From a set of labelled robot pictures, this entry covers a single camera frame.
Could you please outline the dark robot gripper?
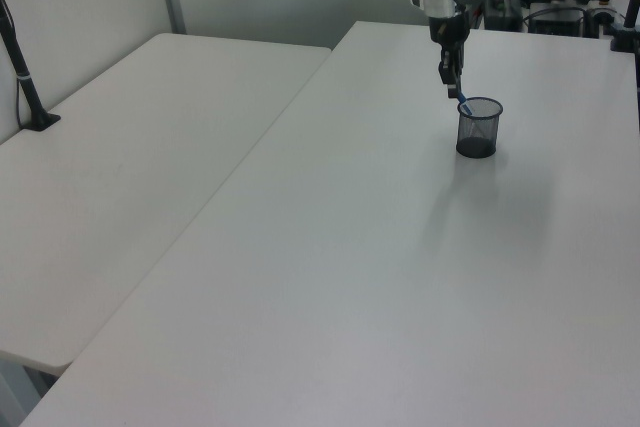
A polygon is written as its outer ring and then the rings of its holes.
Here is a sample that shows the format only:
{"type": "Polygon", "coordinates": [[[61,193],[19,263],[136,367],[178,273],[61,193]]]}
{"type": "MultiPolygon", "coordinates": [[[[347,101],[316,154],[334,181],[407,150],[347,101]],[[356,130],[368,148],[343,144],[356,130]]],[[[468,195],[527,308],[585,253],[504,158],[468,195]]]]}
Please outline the dark robot gripper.
{"type": "Polygon", "coordinates": [[[470,32],[467,11],[458,9],[452,17],[429,17],[430,38],[441,47],[456,47],[451,51],[441,49],[438,72],[442,83],[447,84],[449,98],[459,98],[463,69],[463,46],[470,32]]]}

